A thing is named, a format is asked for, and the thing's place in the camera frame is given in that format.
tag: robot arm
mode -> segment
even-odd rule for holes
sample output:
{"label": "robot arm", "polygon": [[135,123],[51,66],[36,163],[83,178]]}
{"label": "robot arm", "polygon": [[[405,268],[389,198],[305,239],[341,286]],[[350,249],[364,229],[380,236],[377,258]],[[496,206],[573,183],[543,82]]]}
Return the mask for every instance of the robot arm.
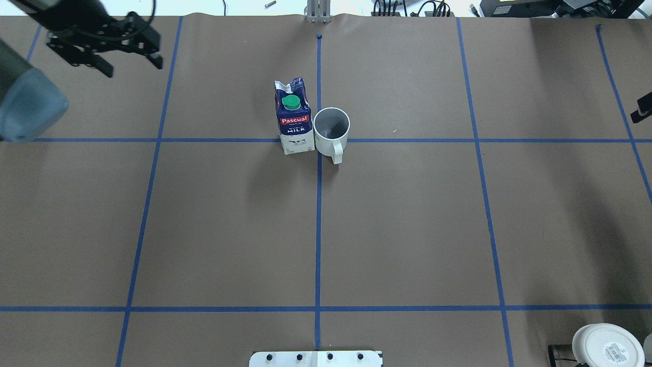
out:
{"label": "robot arm", "polygon": [[[107,14],[99,0],[10,0],[48,32],[48,47],[74,67],[86,65],[111,78],[113,66],[98,54],[119,50],[145,56],[163,68],[160,35],[135,12],[124,20]],[[0,140],[25,142],[52,126],[68,100],[38,69],[0,39]]]}

